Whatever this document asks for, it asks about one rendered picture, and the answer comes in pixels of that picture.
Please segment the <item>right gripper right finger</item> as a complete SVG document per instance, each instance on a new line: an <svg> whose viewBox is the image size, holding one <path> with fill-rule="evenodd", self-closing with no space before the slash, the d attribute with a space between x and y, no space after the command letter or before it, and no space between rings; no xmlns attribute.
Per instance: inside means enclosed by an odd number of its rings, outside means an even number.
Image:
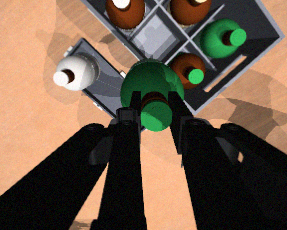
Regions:
<svg viewBox="0 0 287 230"><path fill-rule="evenodd" d="M287 154L235 123L194 117L177 91L168 104L197 230L287 230Z"/></svg>

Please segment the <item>dark grey rectangular tray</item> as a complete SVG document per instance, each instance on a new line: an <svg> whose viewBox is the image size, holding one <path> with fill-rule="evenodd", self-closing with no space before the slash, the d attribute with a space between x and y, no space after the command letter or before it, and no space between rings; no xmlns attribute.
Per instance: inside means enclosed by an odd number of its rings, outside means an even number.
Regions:
<svg viewBox="0 0 287 230"><path fill-rule="evenodd" d="M77 54L87 54L94 57L101 70L99 78L81 91L109 116L113 119L116 118L116 110L122 108L120 90L124 77L85 38L80 38L67 56Z"/></svg>

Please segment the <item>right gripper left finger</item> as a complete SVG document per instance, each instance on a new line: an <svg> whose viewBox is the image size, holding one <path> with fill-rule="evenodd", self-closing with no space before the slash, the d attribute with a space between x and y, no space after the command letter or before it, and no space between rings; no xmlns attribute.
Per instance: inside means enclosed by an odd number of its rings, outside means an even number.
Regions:
<svg viewBox="0 0 287 230"><path fill-rule="evenodd" d="M107 164L89 230L147 230L140 150L141 91L133 91L108 127L83 126L0 196L0 230L69 230Z"/></svg>

